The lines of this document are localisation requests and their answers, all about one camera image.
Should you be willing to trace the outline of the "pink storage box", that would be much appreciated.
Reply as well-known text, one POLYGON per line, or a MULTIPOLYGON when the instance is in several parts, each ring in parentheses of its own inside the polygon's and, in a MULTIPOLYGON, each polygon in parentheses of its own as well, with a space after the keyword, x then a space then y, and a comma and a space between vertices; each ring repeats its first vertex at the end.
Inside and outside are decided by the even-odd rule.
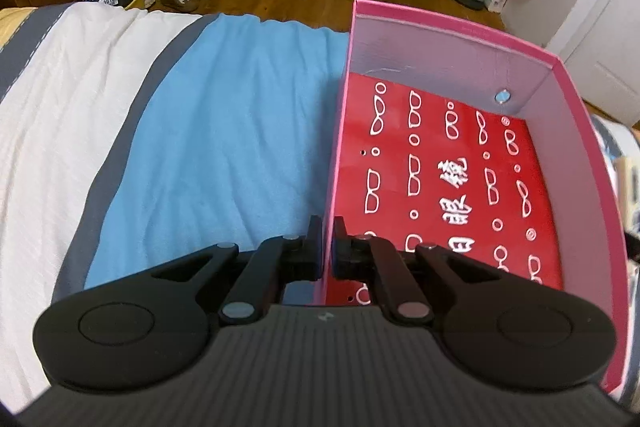
POLYGON ((617 345, 603 386, 620 395, 629 365, 624 233, 596 132, 559 57, 461 18, 357 0, 338 96, 326 206, 332 219, 337 218, 337 147, 352 72, 526 122, 552 208, 562 263, 560 289, 591 301, 611 317, 617 345))

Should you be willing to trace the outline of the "red glasses-print paper bag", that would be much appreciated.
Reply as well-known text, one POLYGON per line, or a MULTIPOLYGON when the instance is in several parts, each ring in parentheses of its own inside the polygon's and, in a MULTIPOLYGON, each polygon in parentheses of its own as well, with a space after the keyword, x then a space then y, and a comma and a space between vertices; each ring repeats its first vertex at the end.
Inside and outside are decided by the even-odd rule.
POLYGON ((347 77, 333 210, 400 251, 435 243, 560 289, 552 208, 524 120, 347 77))

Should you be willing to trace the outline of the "striped bed sheet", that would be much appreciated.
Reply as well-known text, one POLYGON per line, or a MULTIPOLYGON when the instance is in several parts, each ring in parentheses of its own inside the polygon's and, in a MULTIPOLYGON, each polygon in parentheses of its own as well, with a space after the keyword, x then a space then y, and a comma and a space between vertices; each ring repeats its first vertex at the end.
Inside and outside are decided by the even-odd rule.
POLYGON ((366 284, 334 280, 326 214, 349 34, 254 16, 80 2, 5 10, 1 421, 6 426, 634 426, 599 384, 483 381, 366 284), (51 384, 53 303, 218 243, 254 251, 322 220, 318 280, 227 326, 182 373, 51 384))

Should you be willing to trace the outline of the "white door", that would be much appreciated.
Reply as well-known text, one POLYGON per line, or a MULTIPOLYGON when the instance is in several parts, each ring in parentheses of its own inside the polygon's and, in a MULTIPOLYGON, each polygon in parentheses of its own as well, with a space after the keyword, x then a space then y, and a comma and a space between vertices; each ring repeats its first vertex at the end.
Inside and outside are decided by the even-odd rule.
POLYGON ((639 124, 639 0, 577 0, 549 43, 584 100, 639 124))

